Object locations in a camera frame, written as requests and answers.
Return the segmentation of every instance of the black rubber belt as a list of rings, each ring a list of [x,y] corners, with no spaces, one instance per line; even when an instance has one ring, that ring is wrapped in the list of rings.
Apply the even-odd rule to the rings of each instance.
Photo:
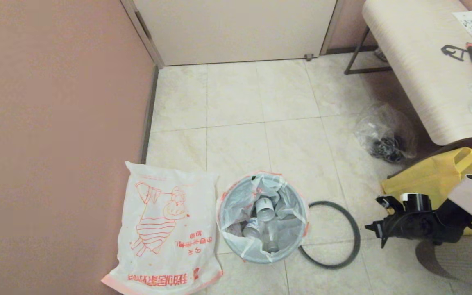
[[[310,262],[314,263],[315,265],[319,267],[328,268],[328,269],[339,269],[342,267],[346,267],[347,265],[350,265],[352,261],[354,260],[354,258],[356,258],[356,256],[358,255],[358,252],[360,252],[360,230],[358,229],[358,225],[356,224],[356,221],[352,217],[351,213],[349,213],[349,211],[347,211],[345,208],[343,208],[342,206],[336,203],[329,202],[326,200],[319,200],[317,202],[311,203],[309,205],[309,208],[316,205],[333,207],[334,209],[337,209],[339,212],[345,215],[345,217],[347,217],[347,220],[350,222],[351,227],[352,227],[352,233],[354,234],[354,246],[352,247],[352,252],[349,255],[349,257],[343,262],[338,263],[338,264],[328,265],[328,264],[323,264],[319,261],[316,261],[311,256],[309,256],[309,254],[307,254],[307,252],[305,252],[305,250],[303,249],[303,246],[299,246],[298,249],[300,250],[301,254],[305,258],[307,258]]]

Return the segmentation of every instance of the white floor tile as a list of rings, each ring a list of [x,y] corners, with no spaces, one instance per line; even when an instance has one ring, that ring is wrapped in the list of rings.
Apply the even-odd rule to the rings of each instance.
[[[208,126],[263,122],[255,62],[208,65]]]
[[[344,75],[349,54],[332,54],[306,61],[321,116],[356,114],[373,104],[360,75]]]
[[[273,172],[283,174],[309,203],[329,200],[347,209],[320,118],[270,122],[265,127]],[[352,230],[335,209],[314,207],[309,211],[304,244],[350,239]]]
[[[456,281],[451,281],[450,284],[454,295],[472,295],[472,284]]]
[[[349,256],[352,242],[305,246],[307,253],[322,263],[339,263]],[[371,295],[369,277],[358,254],[347,267],[331,270],[313,265],[295,251],[286,260],[290,294],[300,295]]]
[[[390,238],[362,241],[361,252],[375,295],[451,295],[449,280],[427,271],[416,259],[418,241]]]
[[[265,123],[273,172],[309,201],[343,202],[333,156],[320,118]]]
[[[207,66],[165,67],[159,72],[152,131],[206,127]]]
[[[209,127],[207,170],[220,174],[217,196],[242,176],[270,170],[264,123]]]
[[[198,291],[196,293],[194,293],[193,295],[207,295],[207,290],[206,289],[203,289],[202,291]]]
[[[147,164],[187,172],[207,169],[207,129],[150,133]]]
[[[319,116],[303,60],[260,61],[256,65],[266,121]]]
[[[243,261],[236,254],[219,254],[223,277],[207,288],[208,295],[288,295],[284,263]]]
[[[381,181],[401,166],[375,159],[360,146],[353,133],[356,116],[323,117],[322,121],[349,211],[358,223],[362,239],[375,238],[364,226],[387,216],[375,199],[382,194]]]

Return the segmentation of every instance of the metal bench leg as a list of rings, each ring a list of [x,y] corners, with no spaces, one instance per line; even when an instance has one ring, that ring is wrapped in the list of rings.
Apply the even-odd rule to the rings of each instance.
[[[358,52],[360,52],[360,49],[363,46],[363,43],[365,42],[365,39],[367,38],[367,34],[369,34],[369,27],[365,28],[365,32],[363,32],[363,37],[362,41],[358,46],[356,47],[356,50],[354,50],[354,54],[352,55],[351,60],[349,61],[349,64],[347,65],[347,69],[345,69],[344,74],[345,75],[350,75],[354,73],[373,73],[373,72],[383,72],[383,71],[390,71],[392,70],[391,67],[381,67],[381,68],[369,68],[369,69],[358,69],[358,70],[352,70],[352,64],[354,63],[354,60],[356,60],[356,56],[358,56]]]

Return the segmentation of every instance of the white plastic bag with red print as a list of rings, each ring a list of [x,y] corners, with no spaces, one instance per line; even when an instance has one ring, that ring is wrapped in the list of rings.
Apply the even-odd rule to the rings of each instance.
[[[184,295],[220,278],[217,175],[125,163],[119,264],[102,282],[125,295]]]

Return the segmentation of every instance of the black hook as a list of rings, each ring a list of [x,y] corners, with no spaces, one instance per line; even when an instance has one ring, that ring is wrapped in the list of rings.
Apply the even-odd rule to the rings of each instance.
[[[455,55],[457,50],[460,50],[462,52],[460,57]],[[444,47],[442,47],[442,52],[445,55],[451,56],[454,59],[457,59],[459,61],[464,61],[464,52],[467,52],[467,50],[465,50],[464,48],[453,46],[453,45],[445,45]]]

